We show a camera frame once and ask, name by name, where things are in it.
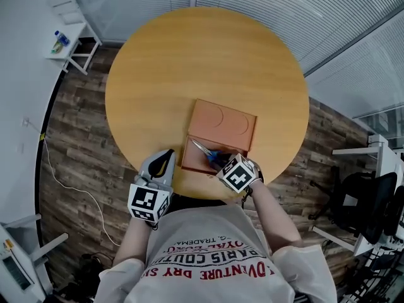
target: white sleeve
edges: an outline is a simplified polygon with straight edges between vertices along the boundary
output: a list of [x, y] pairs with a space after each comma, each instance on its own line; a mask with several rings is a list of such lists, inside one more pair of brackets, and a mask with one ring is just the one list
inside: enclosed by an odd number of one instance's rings
[[285, 280], [313, 303], [336, 303], [336, 289], [319, 245], [298, 248], [284, 247], [272, 260]]
[[138, 259], [127, 259], [110, 270], [100, 273], [100, 285], [94, 303], [121, 303], [140, 280], [145, 264]]

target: orange box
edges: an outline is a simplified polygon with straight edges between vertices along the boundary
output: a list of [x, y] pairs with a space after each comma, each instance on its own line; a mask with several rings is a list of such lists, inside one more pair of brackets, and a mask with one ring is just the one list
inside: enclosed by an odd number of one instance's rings
[[197, 99], [188, 128], [181, 167], [215, 175], [206, 155], [192, 143], [211, 150], [237, 150], [247, 156], [253, 142], [257, 117], [222, 105]]

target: water bottle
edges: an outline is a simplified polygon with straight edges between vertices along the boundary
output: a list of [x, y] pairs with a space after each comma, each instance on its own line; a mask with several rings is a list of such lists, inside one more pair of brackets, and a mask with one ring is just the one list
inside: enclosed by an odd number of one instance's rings
[[70, 40], [59, 30], [55, 31], [55, 35], [57, 37], [57, 41], [60, 42], [63, 46], [67, 46], [70, 44]]

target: office chair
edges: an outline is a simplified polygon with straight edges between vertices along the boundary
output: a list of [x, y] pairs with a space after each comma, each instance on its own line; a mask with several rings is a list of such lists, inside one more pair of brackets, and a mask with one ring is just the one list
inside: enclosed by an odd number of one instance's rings
[[[362, 234], [371, 244], [377, 243], [386, 223], [387, 207], [393, 199], [397, 182], [396, 173], [392, 172], [381, 177], [374, 173], [354, 173], [340, 182], [340, 170], [332, 168], [335, 174], [334, 190], [315, 183], [315, 186], [326, 193], [330, 199], [315, 215], [309, 215], [310, 220], [317, 220], [328, 209], [331, 210], [333, 223], [358, 237]], [[357, 200], [356, 205], [344, 205], [345, 196]]]

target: black and white marker cube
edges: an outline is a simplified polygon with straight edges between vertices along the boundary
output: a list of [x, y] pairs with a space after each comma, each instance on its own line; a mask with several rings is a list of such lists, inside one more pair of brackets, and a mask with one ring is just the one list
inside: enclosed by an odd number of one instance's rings
[[241, 154], [237, 154], [216, 176], [237, 193], [256, 177], [253, 165]]
[[132, 217], [157, 223], [170, 205], [171, 192], [131, 184], [128, 209]]

